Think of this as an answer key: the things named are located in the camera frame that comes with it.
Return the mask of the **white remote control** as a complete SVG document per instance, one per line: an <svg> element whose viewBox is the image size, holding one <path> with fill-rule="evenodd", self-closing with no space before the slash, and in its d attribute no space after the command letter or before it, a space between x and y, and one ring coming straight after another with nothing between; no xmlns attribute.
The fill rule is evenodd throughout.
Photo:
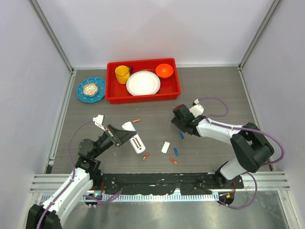
<svg viewBox="0 0 305 229"><path fill-rule="evenodd" d="M136 131L134 128L133 124L131 122L126 122L122 125L123 130L128 130L128 131ZM137 154L141 154L146 150L145 145L143 144L143 141L141 140L140 136L138 133L136 133L135 136L133 136L129 142L131 143L133 149Z"/></svg>

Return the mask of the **white battery cover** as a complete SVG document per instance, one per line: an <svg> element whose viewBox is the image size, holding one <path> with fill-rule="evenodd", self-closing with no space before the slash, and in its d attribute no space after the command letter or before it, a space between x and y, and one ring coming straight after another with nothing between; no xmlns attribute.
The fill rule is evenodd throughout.
<svg viewBox="0 0 305 229"><path fill-rule="evenodd" d="M163 146L162 146L161 152L162 153L167 153L167 151L169 149L169 146L170 146L170 143L168 141L165 141Z"/></svg>

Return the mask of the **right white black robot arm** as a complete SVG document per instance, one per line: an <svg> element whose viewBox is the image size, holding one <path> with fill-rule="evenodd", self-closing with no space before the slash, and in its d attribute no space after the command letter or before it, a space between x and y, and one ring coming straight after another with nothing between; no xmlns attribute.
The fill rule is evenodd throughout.
<svg viewBox="0 0 305 229"><path fill-rule="evenodd" d="M182 104L173 109L171 122L182 132L198 137L208 137L233 148L235 158L221 165L215 172L215 182L227 188L234 178L245 173L255 173L274 154L274 148L253 123L228 125L203 115L201 105L188 108Z"/></svg>

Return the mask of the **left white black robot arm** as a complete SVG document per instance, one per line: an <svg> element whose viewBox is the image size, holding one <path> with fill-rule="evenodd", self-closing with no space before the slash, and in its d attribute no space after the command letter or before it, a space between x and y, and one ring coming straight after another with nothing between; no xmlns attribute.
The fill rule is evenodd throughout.
<svg viewBox="0 0 305 229"><path fill-rule="evenodd" d="M85 193L101 186L101 162L96 158L111 146L122 146L136 134L135 130L108 125L96 141L83 139L79 144L79 158L72 164L72 173L48 200L29 209L25 228L61 229Z"/></svg>

